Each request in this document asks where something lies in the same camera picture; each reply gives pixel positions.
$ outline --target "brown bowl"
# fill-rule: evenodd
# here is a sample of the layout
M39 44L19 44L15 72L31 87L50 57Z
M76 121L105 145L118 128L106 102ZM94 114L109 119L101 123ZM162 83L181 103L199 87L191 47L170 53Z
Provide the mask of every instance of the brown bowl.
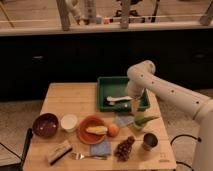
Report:
M84 144L98 144L105 139L106 135L91 134L86 131L90 126L104 126L105 123L99 117L91 115L86 117L78 126L78 137Z
M40 115L33 123L33 132L43 138L55 135L58 129L58 118L52 113Z

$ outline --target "metal cup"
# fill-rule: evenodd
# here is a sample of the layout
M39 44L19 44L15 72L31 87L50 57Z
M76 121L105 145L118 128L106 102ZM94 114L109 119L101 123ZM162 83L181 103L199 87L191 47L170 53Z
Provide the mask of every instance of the metal cup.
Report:
M154 134L147 133L147 134L144 135L142 147L146 151L150 151L152 148L157 146L157 144L158 144L158 139Z

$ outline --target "tiled floor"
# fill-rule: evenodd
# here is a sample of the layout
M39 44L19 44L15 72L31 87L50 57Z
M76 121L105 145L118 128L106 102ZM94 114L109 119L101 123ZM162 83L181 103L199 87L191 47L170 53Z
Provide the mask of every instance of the tiled floor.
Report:
M198 90L198 92L213 97L213 89ZM179 134L196 136L199 126L188 114L180 111L169 103L158 99L165 126L172 139ZM0 142L21 155L27 128L31 127L39 115L43 101L1 102L0 103ZM190 138L180 138L173 144L175 157L191 165L195 143ZM0 147L0 165L4 162L18 161L13 155ZM178 166L177 171L188 171L184 166Z

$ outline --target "green tray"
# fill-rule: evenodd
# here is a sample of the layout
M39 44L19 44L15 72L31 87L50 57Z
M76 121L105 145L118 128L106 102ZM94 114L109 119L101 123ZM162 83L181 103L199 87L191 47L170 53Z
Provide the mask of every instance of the green tray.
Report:
M97 106L102 112L130 112L130 101L116 103L114 106L106 104L105 98L107 96L122 97L126 96L125 88L129 79L124 76L117 77L99 77L97 87ZM145 111L150 107L149 98L145 89L140 100L138 111Z

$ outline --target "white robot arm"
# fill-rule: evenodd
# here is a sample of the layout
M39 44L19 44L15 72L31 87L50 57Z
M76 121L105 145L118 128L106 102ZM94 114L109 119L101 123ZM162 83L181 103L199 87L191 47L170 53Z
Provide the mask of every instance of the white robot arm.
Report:
M153 74L155 65L152 61L144 61L131 66L127 75L129 82L127 94L133 98L142 95L147 88L165 101L190 114L200 125L194 160L193 171L213 170L213 100L205 95L162 80Z

